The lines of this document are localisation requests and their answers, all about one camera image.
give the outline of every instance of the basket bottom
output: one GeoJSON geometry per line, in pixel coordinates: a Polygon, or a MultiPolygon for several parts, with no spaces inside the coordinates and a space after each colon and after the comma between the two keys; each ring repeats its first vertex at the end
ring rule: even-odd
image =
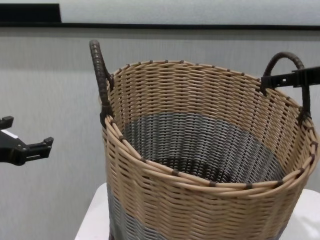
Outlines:
{"type": "MultiPolygon", "coordinates": [[[[110,186],[107,186],[108,205],[109,205],[109,220],[110,220],[110,235],[109,240],[168,240],[155,229],[144,226],[139,220],[126,213],[120,201],[113,195],[110,186]]],[[[281,229],[275,237],[262,239],[259,236],[228,236],[228,240],[279,240],[285,227],[281,229]]]]}
{"type": "Polygon", "coordinates": [[[217,183],[279,181],[285,171],[250,132],[197,113],[158,113],[125,126],[145,159],[217,183]]]}

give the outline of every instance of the dark brown handle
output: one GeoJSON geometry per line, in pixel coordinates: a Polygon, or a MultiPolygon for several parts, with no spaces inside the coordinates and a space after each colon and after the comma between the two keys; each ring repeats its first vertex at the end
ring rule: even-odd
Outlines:
{"type": "Polygon", "coordinates": [[[114,78],[107,71],[104,58],[101,53],[100,44],[97,40],[90,41],[90,51],[91,57],[96,77],[96,82],[98,84],[99,96],[101,99],[101,113],[100,113],[100,122],[104,128],[106,128],[105,118],[107,115],[114,116],[112,106],[108,98],[107,90],[107,80],[110,84],[110,90],[114,88],[114,78]]]}
{"type": "MultiPolygon", "coordinates": [[[[273,56],[273,58],[271,58],[270,62],[268,63],[268,65],[264,71],[263,76],[264,77],[270,76],[272,69],[275,67],[277,62],[283,58],[291,60],[298,70],[305,68],[304,64],[302,63],[302,61],[300,60],[299,57],[297,57],[295,54],[293,54],[291,52],[283,51],[283,52],[277,53],[276,55],[273,56]]],[[[306,118],[311,118],[309,85],[302,86],[302,109],[301,109],[300,114],[297,118],[299,124],[301,125],[302,122],[306,118]]]]}
{"type": "Polygon", "coordinates": [[[271,58],[271,60],[269,61],[268,65],[265,68],[265,71],[264,71],[264,74],[263,74],[264,77],[271,75],[272,69],[275,67],[275,65],[277,64],[277,62],[280,59],[289,59],[289,60],[291,60],[298,70],[305,68],[305,66],[302,63],[302,61],[300,60],[300,58],[297,57],[295,54],[293,54],[291,52],[282,51],[282,52],[277,53],[276,55],[274,55],[271,58]]]}

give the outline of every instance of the basket handle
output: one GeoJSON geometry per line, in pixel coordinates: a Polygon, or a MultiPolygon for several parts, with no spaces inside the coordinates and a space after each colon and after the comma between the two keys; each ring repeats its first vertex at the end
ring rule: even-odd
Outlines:
{"type": "Polygon", "coordinates": [[[110,91],[114,89],[115,80],[113,75],[111,75],[106,68],[99,42],[97,40],[91,40],[89,45],[96,82],[99,89],[99,96],[101,99],[100,123],[104,128],[106,128],[105,118],[107,115],[112,117],[114,116],[114,112],[108,97],[107,80],[109,81],[110,91]]]}
{"type": "MultiPolygon", "coordinates": [[[[279,52],[276,55],[274,55],[273,58],[271,58],[268,65],[266,66],[266,69],[263,73],[263,77],[261,78],[260,91],[265,96],[267,96],[266,88],[275,89],[275,87],[282,87],[282,86],[290,86],[291,85],[291,82],[286,84],[287,79],[286,79],[285,75],[274,76],[274,78],[269,77],[269,76],[271,76],[272,69],[275,67],[277,62],[283,58],[287,58],[287,59],[291,60],[298,70],[303,70],[305,68],[305,66],[302,63],[302,61],[300,60],[300,58],[291,52],[279,52]]],[[[302,109],[300,110],[300,114],[297,117],[298,123],[301,126],[302,122],[305,119],[311,118],[310,88],[309,88],[309,84],[307,82],[304,82],[303,84],[300,84],[300,85],[293,84],[293,87],[301,87],[302,88],[302,109]]]]}

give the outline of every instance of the white surface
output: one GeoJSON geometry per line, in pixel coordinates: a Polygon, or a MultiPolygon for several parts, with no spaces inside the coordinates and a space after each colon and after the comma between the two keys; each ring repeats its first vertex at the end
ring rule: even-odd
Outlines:
{"type": "MultiPolygon", "coordinates": [[[[320,239],[320,193],[304,189],[280,240],[320,239]]],[[[75,240],[107,240],[109,209],[107,184],[96,191],[75,240]]]]}
{"type": "Polygon", "coordinates": [[[108,193],[104,183],[97,189],[75,240],[107,240],[108,237],[108,193]]]}
{"type": "Polygon", "coordinates": [[[60,0],[63,23],[319,25],[319,0],[60,0]]]}

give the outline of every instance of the wicker basket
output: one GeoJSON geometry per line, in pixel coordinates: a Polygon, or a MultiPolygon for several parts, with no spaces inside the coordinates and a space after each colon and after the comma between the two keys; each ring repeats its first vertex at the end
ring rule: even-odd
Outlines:
{"type": "MultiPolygon", "coordinates": [[[[90,49],[110,239],[278,240],[319,158],[299,105],[212,65],[147,61],[109,74],[99,42],[90,49]]],[[[283,57],[303,68],[279,53],[264,75],[283,57]]]]}

